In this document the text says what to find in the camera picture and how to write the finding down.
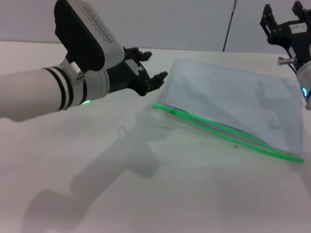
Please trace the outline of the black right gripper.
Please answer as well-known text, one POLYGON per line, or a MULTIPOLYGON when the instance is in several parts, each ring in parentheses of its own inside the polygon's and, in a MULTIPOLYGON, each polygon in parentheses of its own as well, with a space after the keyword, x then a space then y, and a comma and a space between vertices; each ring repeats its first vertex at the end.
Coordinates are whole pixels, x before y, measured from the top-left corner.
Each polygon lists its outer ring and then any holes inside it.
POLYGON ((267 32, 269 44, 284 48, 291 58, 296 59, 296 64, 305 64, 311 60, 311 10, 303 8, 302 3, 296 0, 292 11, 299 20, 288 21, 278 25, 270 4, 266 4, 259 24, 264 32, 267 32), (305 23, 307 31, 292 33, 290 26, 299 23, 305 23))

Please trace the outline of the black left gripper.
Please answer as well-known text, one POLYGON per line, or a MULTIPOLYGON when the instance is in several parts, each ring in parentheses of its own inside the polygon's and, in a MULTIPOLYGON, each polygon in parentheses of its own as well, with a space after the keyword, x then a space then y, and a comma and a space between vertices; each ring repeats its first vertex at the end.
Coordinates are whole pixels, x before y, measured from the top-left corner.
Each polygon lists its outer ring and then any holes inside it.
POLYGON ((107 70, 110 81, 109 93, 124 89, 132 89, 140 96, 149 91, 159 89, 164 84, 168 72, 161 72, 150 78, 141 64, 148 61, 153 55, 151 51, 142 52, 139 48, 124 48, 124 60, 107 70))

